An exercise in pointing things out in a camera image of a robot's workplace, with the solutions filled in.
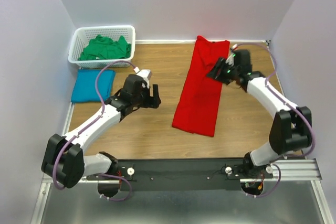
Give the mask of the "red t shirt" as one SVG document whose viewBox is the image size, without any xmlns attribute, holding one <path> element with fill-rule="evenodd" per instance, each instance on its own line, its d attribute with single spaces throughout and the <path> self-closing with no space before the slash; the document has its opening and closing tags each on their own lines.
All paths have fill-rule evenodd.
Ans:
<svg viewBox="0 0 336 224">
<path fill-rule="evenodd" d="M 212 42 L 202 36 L 197 37 L 190 68 L 174 114 L 174 128 L 214 136 L 222 84 L 206 75 L 219 58 L 228 57 L 229 45 L 228 40 Z"/>
</svg>

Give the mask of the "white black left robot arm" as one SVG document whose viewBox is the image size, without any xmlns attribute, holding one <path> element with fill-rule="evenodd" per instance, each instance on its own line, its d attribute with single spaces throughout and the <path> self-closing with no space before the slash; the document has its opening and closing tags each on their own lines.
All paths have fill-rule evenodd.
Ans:
<svg viewBox="0 0 336 224">
<path fill-rule="evenodd" d="M 47 143 L 41 171 L 50 176 L 60 189 L 72 188 L 82 177 L 100 174 L 112 179 L 118 160 L 106 152 L 86 156 L 86 150 L 109 128 L 120 123 L 139 108 L 159 107 L 158 85 L 149 84 L 149 69 L 130 74 L 115 95 L 76 129 L 61 136 L 54 134 Z"/>
</svg>

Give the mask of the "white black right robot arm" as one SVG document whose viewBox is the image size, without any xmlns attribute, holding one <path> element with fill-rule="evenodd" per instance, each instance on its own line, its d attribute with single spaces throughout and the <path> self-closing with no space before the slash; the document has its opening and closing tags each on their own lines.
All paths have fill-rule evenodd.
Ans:
<svg viewBox="0 0 336 224">
<path fill-rule="evenodd" d="M 244 156 L 240 172 L 246 177 L 255 177 L 271 162 L 292 152 L 314 150 L 311 110 L 288 100 L 260 71 L 254 71 L 249 50 L 233 49 L 227 59 L 217 60 L 207 77 L 225 85 L 235 82 L 273 117 L 268 142 Z"/>
</svg>

